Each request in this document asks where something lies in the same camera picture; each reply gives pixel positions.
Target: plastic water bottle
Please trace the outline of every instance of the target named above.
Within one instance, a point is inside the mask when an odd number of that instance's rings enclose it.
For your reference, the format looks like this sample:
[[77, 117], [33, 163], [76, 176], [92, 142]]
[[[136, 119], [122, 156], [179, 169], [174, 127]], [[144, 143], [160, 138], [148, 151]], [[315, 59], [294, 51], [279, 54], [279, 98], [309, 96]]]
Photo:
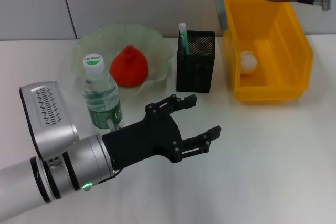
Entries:
[[118, 87], [106, 71], [104, 59], [99, 54], [89, 54], [83, 59], [83, 67], [83, 95], [97, 132], [102, 135], [123, 127]]

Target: green pen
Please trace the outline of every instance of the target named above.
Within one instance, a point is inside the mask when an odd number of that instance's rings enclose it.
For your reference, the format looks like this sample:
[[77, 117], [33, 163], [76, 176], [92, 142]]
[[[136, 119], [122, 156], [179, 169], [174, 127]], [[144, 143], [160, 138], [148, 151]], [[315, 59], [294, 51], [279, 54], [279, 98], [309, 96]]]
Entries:
[[180, 23], [178, 26], [180, 30], [180, 38], [181, 38], [181, 43], [182, 43], [184, 52], [186, 55], [189, 55], [190, 51], [189, 51], [189, 43], [188, 43], [187, 25], [185, 23]]

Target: yellow plastic bin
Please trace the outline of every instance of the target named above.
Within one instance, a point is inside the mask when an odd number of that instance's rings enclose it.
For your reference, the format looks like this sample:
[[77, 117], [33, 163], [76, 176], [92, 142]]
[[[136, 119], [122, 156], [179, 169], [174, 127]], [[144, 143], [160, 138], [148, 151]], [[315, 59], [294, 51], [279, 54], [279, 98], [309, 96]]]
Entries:
[[[308, 89], [313, 51], [289, 2], [225, 0], [226, 67], [236, 99], [281, 102]], [[252, 51], [258, 61], [252, 74], [240, 74], [241, 54]]]

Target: white tabletop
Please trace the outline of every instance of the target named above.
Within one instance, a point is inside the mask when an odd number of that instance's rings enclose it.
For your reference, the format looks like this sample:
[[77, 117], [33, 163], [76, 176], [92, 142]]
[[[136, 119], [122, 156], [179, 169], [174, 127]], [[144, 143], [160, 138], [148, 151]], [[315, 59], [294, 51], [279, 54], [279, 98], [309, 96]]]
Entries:
[[[234, 101], [217, 38], [211, 93], [196, 94], [196, 107], [173, 114], [182, 138], [222, 127], [208, 154], [178, 164], [151, 157], [89, 192], [73, 193], [5, 223], [335, 224], [336, 35], [308, 38], [315, 51], [311, 85], [298, 101], [282, 106]], [[166, 41], [176, 51], [177, 39]], [[76, 43], [0, 42], [0, 168], [36, 155], [20, 86], [59, 80], [80, 137], [94, 133], [78, 90], [71, 89], [69, 64]], [[166, 84], [122, 98], [126, 125], [144, 117], [146, 104], [176, 93], [175, 81], [176, 56]]]

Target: black mesh pen holder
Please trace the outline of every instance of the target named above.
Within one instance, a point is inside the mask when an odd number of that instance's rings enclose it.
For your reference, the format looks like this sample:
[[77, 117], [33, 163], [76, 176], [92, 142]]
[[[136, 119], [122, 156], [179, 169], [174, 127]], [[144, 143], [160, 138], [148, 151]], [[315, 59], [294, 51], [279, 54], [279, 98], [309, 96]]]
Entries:
[[177, 51], [178, 92], [210, 93], [215, 60], [215, 33], [187, 31], [190, 54], [186, 55], [179, 37]]

